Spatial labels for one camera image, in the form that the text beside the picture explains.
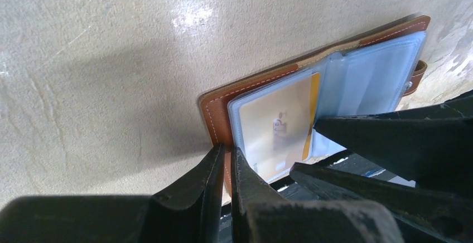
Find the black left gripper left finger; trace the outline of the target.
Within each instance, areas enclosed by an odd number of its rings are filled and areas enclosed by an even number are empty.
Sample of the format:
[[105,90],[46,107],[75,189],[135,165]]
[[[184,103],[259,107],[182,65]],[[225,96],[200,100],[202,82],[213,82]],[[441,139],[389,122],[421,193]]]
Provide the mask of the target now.
[[1,241],[217,242],[224,152],[153,195],[17,198],[1,211]]

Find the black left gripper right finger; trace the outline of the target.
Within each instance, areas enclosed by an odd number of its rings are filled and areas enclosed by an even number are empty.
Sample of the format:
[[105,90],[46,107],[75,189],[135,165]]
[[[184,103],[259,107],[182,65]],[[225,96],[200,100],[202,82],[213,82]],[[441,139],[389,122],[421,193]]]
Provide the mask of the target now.
[[404,242],[386,207],[369,200],[292,201],[231,152],[234,242]]

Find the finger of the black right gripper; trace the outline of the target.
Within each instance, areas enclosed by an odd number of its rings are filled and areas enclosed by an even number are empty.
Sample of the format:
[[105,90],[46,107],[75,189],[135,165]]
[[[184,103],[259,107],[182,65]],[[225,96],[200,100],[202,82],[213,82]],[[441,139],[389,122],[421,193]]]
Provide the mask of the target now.
[[325,117],[314,128],[419,188],[472,197],[472,91],[422,108]]
[[323,200],[371,200],[394,216],[405,242],[472,242],[472,200],[417,189],[317,164],[295,163],[289,173]]

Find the brown leather card holder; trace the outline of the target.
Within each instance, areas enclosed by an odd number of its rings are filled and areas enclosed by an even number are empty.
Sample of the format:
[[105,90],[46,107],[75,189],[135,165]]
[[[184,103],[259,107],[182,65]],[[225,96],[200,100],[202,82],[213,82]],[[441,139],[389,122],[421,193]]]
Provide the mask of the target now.
[[273,183],[296,162],[344,150],[315,131],[317,119],[395,110],[427,69],[419,55],[430,22],[427,15],[410,15],[202,95],[199,108],[210,139],[228,148],[225,189],[231,191],[232,147]]

